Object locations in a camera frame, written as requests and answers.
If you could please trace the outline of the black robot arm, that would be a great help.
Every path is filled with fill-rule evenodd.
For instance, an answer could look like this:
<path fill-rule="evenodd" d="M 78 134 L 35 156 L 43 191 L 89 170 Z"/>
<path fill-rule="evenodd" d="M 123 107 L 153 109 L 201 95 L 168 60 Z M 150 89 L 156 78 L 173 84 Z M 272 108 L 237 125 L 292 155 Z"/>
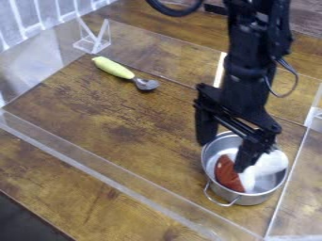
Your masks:
<path fill-rule="evenodd" d="M 282 127 L 266 111 L 278 65 L 290 53 L 290 0 L 225 0 L 229 51 L 225 81 L 216 88 L 197 86 L 196 128 L 198 142 L 216 139 L 224 125 L 242 138 L 234 170 L 244 172 L 264 153 L 273 151 Z"/>

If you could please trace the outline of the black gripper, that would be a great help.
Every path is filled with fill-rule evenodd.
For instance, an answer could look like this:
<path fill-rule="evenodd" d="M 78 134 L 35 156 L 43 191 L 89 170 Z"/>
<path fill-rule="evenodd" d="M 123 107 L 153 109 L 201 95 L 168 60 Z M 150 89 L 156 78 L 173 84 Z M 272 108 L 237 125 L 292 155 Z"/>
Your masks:
<path fill-rule="evenodd" d="M 224 125 L 244 139 L 234 170 L 244 173 L 264 153 L 270 153 L 282 127 L 266 111 L 269 84 L 277 65 L 266 57 L 257 59 L 228 56 L 225 82 L 220 88 L 197 85 L 196 134 L 201 146 L 214 140 Z"/>

